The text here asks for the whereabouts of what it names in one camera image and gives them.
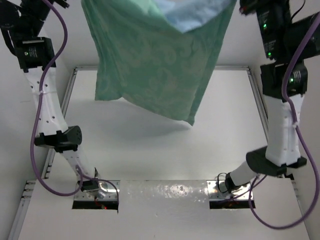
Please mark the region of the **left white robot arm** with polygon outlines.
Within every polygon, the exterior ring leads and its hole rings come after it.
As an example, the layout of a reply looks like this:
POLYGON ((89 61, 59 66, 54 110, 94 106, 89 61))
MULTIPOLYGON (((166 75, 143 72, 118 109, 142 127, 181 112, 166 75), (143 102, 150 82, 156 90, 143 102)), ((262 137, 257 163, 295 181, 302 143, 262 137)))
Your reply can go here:
POLYGON ((56 60, 67 45, 68 30, 53 4, 53 0, 23 0, 20 5, 2 0, 0 31, 7 48, 18 60, 36 106, 29 152, 37 180, 46 190, 57 196, 74 196, 81 191, 96 197, 101 190, 98 171, 90 166, 81 149, 83 138, 80 127, 67 125, 57 93, 56 60), (62 44, 57 52, 54 51, 50 38, 39 35, 50 12, 55 13, 63 29, 62 44), (52 148, 67 160, 77 177, 76 190, 62 193, 44 182, 35 160, 36 146, 52 148))

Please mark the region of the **green and blue pillowcase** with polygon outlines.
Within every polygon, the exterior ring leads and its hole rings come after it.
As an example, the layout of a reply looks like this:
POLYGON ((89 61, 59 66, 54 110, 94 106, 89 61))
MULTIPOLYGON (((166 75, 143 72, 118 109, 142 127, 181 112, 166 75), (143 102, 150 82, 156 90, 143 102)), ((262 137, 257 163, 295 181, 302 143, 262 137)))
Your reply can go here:
POLYGON ((215 69, 234 0, 83 0, 99 62, 95 99, 190 125, 215 69))

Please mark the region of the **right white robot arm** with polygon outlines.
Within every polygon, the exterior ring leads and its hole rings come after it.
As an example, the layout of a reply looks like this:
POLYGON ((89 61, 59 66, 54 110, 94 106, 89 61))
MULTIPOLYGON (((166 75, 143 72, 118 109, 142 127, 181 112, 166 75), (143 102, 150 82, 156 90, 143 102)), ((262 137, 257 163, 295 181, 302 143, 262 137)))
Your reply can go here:
POLYGON ((243 15, 256 14, 265 56, 271 60, 260 67, 268 143, 248 152, 238 168, 217 182, 222 194, 230 194, 258 174, 276 177, 287 168, 306 165, 296 133, 308 87, 304 61, 320 53, 319 13, 293 22, 287 0, 242 0, 239 10, 243 15))

